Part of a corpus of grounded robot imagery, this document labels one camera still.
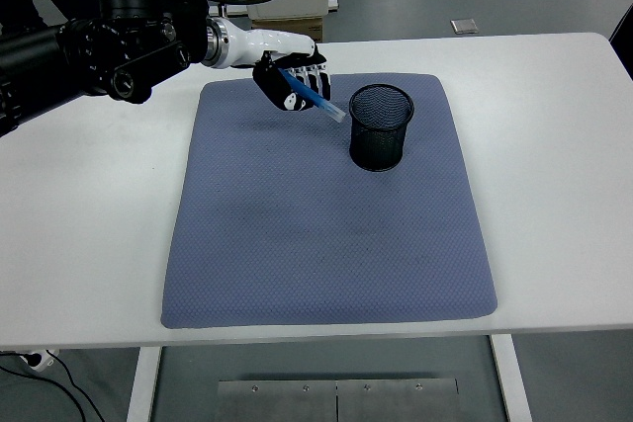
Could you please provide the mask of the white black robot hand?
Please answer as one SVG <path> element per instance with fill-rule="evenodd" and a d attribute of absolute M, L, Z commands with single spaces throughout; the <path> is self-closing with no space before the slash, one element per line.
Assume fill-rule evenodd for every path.
<path fill-rule="evenodd" d="M 331 99 L 325 57 L 317 43 L 300 34 L 255 29 L 245 31 L 217 20 L 216 68 L 250 67 L 265 97 L 284 112 L 299 112 Z"/>

